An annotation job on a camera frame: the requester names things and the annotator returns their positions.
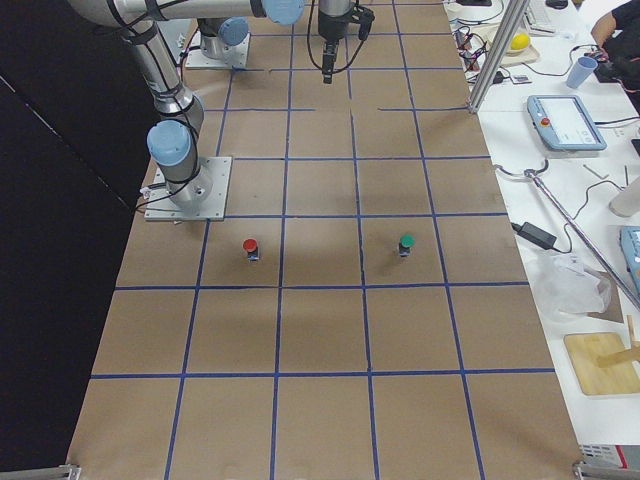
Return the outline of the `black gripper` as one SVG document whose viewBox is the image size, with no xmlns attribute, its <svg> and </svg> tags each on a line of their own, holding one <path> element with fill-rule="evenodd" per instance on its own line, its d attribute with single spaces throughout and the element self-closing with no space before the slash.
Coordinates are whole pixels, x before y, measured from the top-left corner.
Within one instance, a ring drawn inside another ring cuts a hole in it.
<svg viewBox="0 0 640 480">
<path fill-rule="evenodd" d="M 324 84 L 331 84 L 337 57 L 338 43 L 326 41 L 323 46 L 321 72 Z"/>
</svg>

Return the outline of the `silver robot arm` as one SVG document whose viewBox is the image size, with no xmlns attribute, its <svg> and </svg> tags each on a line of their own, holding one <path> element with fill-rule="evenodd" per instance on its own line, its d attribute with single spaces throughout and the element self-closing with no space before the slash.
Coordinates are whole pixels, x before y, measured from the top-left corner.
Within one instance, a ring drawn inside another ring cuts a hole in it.
<svg viewBox="0 0 640 480">
<path fill-rule="evenodd" d="M 302 16 L 304 1 L 253 1 L 253 16 L 267 17 L 280 25 L 295 24 Z M 317 30 L 324 40 L 322 63 L 318 64 L 312 53 L 310 44 L 311 22 L 313 20 L 315 2 L 307 22 L 306 46 L 312 65 L 320 70 L 324 84 L 331 84 L 333 76 L 348 69 L 355 61 L 360 49 L 368 39 L 375 20 L 374 12 L 360 4 L 359 1 L 320 1 L 318 4 Z M 357 25 L 359 45 L 351 59 L 342 68 L 336 68 L 339 43 L 346 36 L 349 25 Z M 216 50 L 222 52 L 224 47 L 235 48 L 249 36 L 249 26 L 245 17 L 221 17 L 198 19 L 201 51 L 206 57 L 213 59 Z"/>
<path fill-rule="evenodd" d="M 100 27 L 112 27 L 129 46 L 154 99 L 162 121 L 149 132 L 179 152 L 169 166 L 158 153 L 169 200 L 193 210 L 210 195 L 213 180 L 198 159 L 197 141 L 204 107 L 186 87 L 163 40 L 157 23 L 173 19 L 266 17 L 279 25 L 292 25 L 302 15 L 302 1 L 72 1 L 71 7 Z"/>
</svg>

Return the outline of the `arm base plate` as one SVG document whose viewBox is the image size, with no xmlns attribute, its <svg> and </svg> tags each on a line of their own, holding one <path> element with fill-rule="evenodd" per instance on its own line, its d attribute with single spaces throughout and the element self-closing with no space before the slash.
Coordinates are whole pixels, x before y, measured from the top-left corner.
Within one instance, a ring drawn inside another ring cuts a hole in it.
<svg viewBox="0 0 640 480">
<path fill-rule="evenodd" d="M 144 201 L 147 221 L 223 221 L 232 169 L 231 157 L 199 157 L 200 170 L 184 189 L 171 184 L 157 167 L 154 182 L 160 187 L 150 191 Z"/>
<path fill-rule="evenodd" d="M 235 46 L 227 45 L 218 38 L 201 42 L 197 33 L 190 42 L 185 67 L 196 70 L 243 70 L 249 54 L 250 34 Z"/>
</svg>

